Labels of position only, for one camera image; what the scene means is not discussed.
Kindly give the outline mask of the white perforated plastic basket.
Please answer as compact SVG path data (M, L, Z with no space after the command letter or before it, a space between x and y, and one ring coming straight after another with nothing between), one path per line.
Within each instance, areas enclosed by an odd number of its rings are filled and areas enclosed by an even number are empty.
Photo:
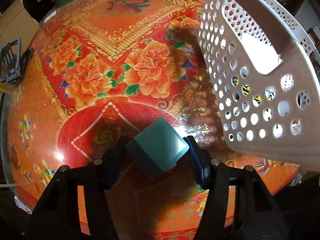
M228 147L318 171L319 80L314 45L299 22L276 0L204 0L198 42ZM269 88L276 92L271 101ZM258 107L255 94L263 97ZM291 132L294 119L302 124L299 135Z

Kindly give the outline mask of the teal blue charger cube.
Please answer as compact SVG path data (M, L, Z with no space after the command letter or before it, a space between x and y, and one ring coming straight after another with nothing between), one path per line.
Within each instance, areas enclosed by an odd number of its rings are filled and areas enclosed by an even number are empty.
M189 145L163 118L129 141L126 150L150 177L170 170L189 150Z

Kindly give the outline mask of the red white cartoon charger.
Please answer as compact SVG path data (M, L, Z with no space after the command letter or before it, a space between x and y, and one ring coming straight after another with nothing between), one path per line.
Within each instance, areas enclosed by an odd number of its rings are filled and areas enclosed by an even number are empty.
M299 119L294 119L291 122L291 132L293 135L299 135L302 132L302 124Z

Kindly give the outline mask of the yellow toy car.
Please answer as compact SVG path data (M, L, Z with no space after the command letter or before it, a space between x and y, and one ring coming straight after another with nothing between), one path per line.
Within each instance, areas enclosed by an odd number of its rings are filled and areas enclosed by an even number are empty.
M231 82L232 82L232 85L236 87L239 85L240 80L236 76L233 76L231 78ZM251 94L251 87L249 85L242 85L241 92L244 96L248 96ZM265 98L267 100L271 101L274 99L275 96L276 96L276 92L273 89L269 88L265 90ZM239 100L239 99L240 99L240 95L235 94L234 100ZM258 107L262 103L263 97L259 94L255 94L252 96L252 101L253 101L253 106Z

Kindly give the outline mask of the cardboard box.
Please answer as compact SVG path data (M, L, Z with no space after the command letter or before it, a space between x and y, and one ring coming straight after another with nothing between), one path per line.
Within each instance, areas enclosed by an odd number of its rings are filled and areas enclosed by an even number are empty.
M16 0L1 15L1 48L20 38L21 53L23 53L29 47L39 28L39 23L26 11L22 0Z

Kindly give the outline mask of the red floral tablecloth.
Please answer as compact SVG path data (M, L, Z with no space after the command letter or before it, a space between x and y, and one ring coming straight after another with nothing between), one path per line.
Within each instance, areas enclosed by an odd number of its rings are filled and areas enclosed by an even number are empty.
M296 165L231 151L197 45L204 0L75 0L31 43L7 96L8 163L33 209L57 169L84 166L159 118L231 167L253 165L271 193Z

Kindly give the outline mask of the black phone stand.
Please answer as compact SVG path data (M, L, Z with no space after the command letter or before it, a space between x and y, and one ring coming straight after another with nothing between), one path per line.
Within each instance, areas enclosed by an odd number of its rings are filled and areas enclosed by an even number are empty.
M22 40L20 37L8 42L1 48L1 83L6 85L19 84L25 70L34 54L34 49L26 49L21 53Z

